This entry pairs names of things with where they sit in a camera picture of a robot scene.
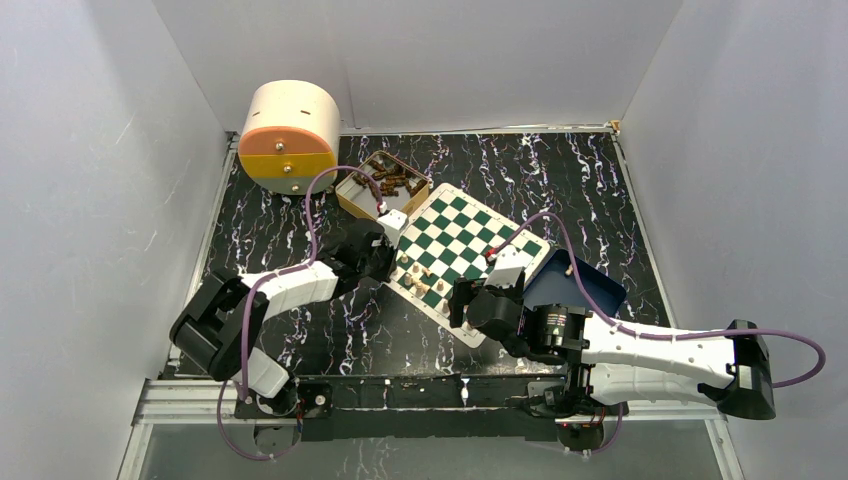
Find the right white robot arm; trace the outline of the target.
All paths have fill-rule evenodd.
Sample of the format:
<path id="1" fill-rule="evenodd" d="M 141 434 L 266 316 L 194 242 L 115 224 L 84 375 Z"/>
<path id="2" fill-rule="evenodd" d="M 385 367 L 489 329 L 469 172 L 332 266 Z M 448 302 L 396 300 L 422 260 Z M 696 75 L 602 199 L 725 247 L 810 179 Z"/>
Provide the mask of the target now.
<path id="1" fill-rule="evenodd" d="M 757 326 L 691 332 L 632 322 L 607 324 L 581 306 L 524 304 L 519 286 L 459 278 L 445 308 L 453 327 L 470 327 L 507 353 L 563 366 L 566 412 L 634 400 L 715 406 L 748 420 L 776 416 L 768 348 Z"/>

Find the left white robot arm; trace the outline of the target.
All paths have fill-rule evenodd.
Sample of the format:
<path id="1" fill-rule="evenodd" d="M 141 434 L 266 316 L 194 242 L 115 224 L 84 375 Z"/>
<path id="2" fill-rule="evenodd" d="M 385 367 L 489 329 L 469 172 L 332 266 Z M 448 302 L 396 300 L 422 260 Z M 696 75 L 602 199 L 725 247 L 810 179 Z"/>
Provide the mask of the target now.
<path id="1" fill-rule="evenodd" d="M 386 283 L 396 267 L 406 214 L 391 210 L 375 220 L 357 219 L 336 244 L 306 266 L 240 275 L 213 271 L 171 327 L 169 338 L 216 381 L 235 381 L 247 398 L 275 416 L 299 403 L 291 370 L 257 345 L 265 320 L 353 291 L 365 278 Z"/>

